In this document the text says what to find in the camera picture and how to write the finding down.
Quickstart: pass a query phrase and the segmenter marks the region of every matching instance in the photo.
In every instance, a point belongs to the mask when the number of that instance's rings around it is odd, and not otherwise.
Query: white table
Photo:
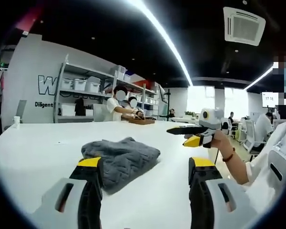
[[[119,192],[103,194],[104,229],[190,228],[188,159],[208,157],[205,148],[182,146],[184,137],[166,132],[173,122],[21,124],[0,136],[0,178],[22,211],[33,212],[42,195],[61,177],[69,177],[85,143],[135,140],[161,151],[159,163]]]
[[[178,122],[178,123],[198,124],[198,122],[199,122],[198,119],[189,119],[189,118],[174,117],[174,118],[170,118],[170,119],[175,121],[175,122]]]

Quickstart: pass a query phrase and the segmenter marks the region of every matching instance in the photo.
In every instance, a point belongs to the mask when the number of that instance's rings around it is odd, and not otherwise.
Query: office floor
[[[240,158],[243,161],[249,161],[250,155],[245,150],[245,148],[242,145],[240,145],[239,142],[237,142],[235,139],[232,139],[232,138],[229,138],[229,139],[230,139],[231,145],[235,148],[235,151],[240,156]],[[208,153],[209,153],[211,161],[214,162],[216,158],[216,154],[217,154],[217,149],[215,148],[208,149]],[[225,165],[225,162],[223,162],[222,159],[223,158],[221,157],[221,154],[219,152],[218,158],[216,161],[216,168],[218,169],[218,171],[220,172],[223,178],[231,178],[231,174],[227,166]]]

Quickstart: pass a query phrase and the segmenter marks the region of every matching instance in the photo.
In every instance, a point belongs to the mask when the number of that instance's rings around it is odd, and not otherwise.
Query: monitor
[[[278,105],[278,93],[262,92],[263,107],[275,108]]]

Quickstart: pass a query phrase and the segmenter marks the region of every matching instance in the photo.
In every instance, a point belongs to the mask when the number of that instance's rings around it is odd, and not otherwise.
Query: ceiling
[[[277,53],[286,52],[286,0],[144,2],[169,34],[194,85],[245,88],[272,66]],[[225,41],[224,6],[266,19],[259,46]],[[57,0],[45,6],[30,32],[122,65],[163,87],[188,86],[164,39],[127,0]],[[17,33],[9,42],[17,40]],[[283,86],[282,75],[270,74],[249,91],[281,92]]]

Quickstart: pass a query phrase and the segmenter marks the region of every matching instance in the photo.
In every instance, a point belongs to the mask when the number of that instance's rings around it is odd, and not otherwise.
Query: ceiling air conditioner
[[[224,7],[225,40],[258,46],[266,21],[244,10]]]

